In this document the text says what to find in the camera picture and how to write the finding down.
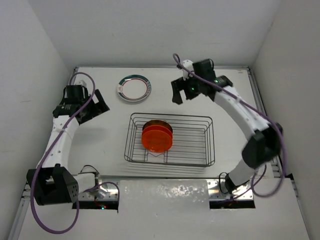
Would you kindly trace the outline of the orange plastic plate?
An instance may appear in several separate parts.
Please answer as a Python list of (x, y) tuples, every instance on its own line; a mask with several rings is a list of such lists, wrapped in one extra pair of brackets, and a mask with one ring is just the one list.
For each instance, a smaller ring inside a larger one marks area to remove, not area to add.
[(142, 131), (141, 143), (143, 147), (154, 153), (168, 151), (173, 145), (173, 134), (165, 129), (145, 129)]

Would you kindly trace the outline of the amber brown plate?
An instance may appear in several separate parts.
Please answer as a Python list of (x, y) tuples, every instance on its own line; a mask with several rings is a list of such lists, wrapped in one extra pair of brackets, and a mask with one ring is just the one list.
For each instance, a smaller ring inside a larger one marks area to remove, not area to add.
[(143, 125), (142, 130), (144, 131), (146, 128), (148, 128), (150, 126), (162, 126), (162, 127), (167, 128), (168, 130), (170, 130), (171, 133), (173, 133), (173, 129), (172, 129), (171, 125), (163, 120), (159, 120), (159, 119), (150, 120)]

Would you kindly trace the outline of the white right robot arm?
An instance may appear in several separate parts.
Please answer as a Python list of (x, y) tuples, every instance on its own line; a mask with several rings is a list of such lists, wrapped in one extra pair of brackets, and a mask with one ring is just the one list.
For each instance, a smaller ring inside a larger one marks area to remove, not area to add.
[(171, 82), (172, 102), (183, 103), (181, 92), (187, 100), (200, 94), (209, 97), (235, 121), (247, 140), (240, 161), (224, 179), (224, 187), (231, 194), (284, 149), (283, 129), (245, 102), (228, 77), (217, 76), (210, 58), (197, 62), (181, 61), (176, 53), (173, 58), (177, 68), (182, 70), (182, 77)]

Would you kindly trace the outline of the white plate teal red rim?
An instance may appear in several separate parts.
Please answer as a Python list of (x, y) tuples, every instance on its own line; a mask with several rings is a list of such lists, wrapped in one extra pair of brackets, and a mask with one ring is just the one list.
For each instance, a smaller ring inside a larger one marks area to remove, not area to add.
[(116, 91), (122, 100), (137, 103), (149, 97), (152, 85), (145, 76), (132, 74), (119, 81)]

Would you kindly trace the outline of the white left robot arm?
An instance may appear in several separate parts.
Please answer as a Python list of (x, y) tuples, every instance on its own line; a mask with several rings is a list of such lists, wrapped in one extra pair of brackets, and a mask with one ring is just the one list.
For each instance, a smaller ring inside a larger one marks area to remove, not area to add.
[(93, 172), (71, 174), (68, 160), (72, 141), (80, 125), (109, 111), (100, 91), (89, 94), (84, 84), (67, 85), (61, 102), (53, 110), (53, 126), (43, 160), (30, 169), (26, 179), (34, 188), (40, 206), (75, 203), (80, 193), (96, 185)]

